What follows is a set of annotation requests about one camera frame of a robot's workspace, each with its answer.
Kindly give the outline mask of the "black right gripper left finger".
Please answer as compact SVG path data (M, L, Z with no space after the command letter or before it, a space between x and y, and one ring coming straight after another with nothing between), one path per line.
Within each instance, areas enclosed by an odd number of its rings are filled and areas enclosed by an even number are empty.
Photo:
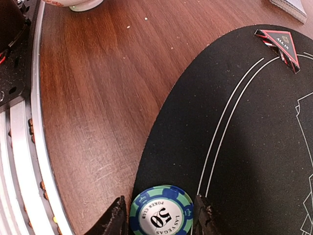
M127 210L125 197L117 197L85 235L127 235Z

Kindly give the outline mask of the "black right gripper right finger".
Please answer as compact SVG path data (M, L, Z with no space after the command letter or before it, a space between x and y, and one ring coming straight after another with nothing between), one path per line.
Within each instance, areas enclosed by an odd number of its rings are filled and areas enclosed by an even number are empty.
M220 232L214 221L213 208L207 198L198 194L194 201L193 211L193 234L194 235L219 235Z

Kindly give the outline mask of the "green chip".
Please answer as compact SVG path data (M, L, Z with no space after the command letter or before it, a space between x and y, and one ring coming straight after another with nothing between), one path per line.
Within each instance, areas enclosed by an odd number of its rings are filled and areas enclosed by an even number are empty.
M129 225L135 235L188 235L194 204L182 189L161 185L142 191L130 207Z

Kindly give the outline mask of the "red triangular all-in marker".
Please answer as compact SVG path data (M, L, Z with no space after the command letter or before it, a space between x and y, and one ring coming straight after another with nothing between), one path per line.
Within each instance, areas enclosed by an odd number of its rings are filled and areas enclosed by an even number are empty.
M296 48L289 31L257 29L254 35L276 53L295 74L300 71Z

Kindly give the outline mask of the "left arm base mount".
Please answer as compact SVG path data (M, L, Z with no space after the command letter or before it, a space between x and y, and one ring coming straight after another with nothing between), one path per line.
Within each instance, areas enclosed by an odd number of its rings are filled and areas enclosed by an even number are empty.
M27 99L31 90L39 0L0 2L0 111Z

